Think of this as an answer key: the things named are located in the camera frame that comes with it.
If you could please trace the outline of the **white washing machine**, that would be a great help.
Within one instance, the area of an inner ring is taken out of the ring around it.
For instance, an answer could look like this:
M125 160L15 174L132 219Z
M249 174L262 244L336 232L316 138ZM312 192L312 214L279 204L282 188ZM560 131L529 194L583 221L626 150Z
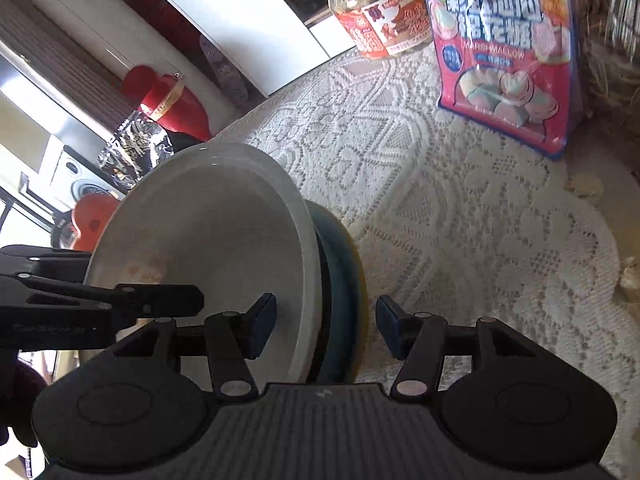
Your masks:
M111 177L67 145L55 163L51 188L56 198L70 208L90 194L111 195L116 200L124 198Z

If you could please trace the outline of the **black snack bag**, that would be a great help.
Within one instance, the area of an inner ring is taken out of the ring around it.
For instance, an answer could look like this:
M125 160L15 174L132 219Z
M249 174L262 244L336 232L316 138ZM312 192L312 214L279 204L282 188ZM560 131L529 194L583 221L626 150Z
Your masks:
M201 144L190 134L165 130L135 110L98 155L99 167L118 188L129 192L147 174L175 154Z

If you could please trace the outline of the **peanut jar red label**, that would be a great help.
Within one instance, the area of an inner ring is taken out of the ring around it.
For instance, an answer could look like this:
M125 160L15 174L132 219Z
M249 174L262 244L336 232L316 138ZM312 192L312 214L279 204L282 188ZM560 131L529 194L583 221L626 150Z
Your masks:
M369 60L394 58L433 41L425 0L328 0L328 5Z

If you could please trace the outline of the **orange plastic stool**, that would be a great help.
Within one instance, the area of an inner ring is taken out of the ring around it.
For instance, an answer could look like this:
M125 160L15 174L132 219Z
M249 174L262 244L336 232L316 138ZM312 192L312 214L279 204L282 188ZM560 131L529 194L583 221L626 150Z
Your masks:
M72 211L75 239L70 248L93 252L119 205L111 194L90 194L78 200Z

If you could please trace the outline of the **white lace tablecloth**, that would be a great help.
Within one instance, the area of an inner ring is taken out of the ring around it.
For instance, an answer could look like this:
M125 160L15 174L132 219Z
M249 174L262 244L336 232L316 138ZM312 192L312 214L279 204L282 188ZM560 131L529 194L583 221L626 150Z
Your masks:
M616 241L567 170L438 106L435 52L334 58L219 135L275 159L354 239L371 298L514 327L601 384L603 466L639 474L639 325L614 297Z

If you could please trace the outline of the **white air conditioner unit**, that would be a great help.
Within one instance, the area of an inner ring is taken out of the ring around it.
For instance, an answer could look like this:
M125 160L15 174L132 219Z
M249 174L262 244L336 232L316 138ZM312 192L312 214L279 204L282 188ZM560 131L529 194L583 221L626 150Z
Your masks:
M178 76L218 132L240 113L198 68L122 0L30 0L47 18L119 78L138 65Z

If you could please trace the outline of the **white wooden tv cabinet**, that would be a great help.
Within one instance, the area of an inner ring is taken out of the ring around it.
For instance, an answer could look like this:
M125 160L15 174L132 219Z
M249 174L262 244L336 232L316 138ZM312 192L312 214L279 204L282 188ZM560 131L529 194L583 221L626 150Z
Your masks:
M337 18L307 26L285 0L167 0L262 92L355 47Z

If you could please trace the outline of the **blue enamel bowl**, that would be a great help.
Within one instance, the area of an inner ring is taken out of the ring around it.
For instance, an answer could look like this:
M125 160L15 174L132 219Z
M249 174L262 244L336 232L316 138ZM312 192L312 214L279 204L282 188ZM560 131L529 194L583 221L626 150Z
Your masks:
M333 261L331 246L331 220L328 210L311 200L307 209L314 222L314 230L320 256L322 279L322 317L314 356L306 382L311 385L351 384L355 381L359 367L354 370L349 358L341 356L341 343L335 333L337 314L335 308L338 300L336 284L336 266Z

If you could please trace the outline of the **clear jar sunflower seeds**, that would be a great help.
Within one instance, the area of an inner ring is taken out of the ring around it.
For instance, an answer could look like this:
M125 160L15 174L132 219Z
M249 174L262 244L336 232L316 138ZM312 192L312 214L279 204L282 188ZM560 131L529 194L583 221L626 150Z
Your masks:
M582 88L590 107L639 113L639 0L574 0Z

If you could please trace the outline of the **pink marshmallow bag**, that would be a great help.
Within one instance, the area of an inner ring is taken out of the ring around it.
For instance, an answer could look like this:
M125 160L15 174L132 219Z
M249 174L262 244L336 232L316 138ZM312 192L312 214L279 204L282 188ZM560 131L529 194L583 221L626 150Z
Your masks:
M438 104L551 157L582 110L572 0L426 0Z

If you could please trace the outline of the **large white paper bowl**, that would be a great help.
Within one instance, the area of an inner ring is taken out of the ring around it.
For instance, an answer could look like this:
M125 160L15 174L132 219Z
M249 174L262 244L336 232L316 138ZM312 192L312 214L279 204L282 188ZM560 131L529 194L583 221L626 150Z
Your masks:
M259 387L308 376L322 320L316 231L296 184L258 148L209 142L152 170L108 222L85 282L198 286L204 308L182 325L271 292L277 322L248 368Z

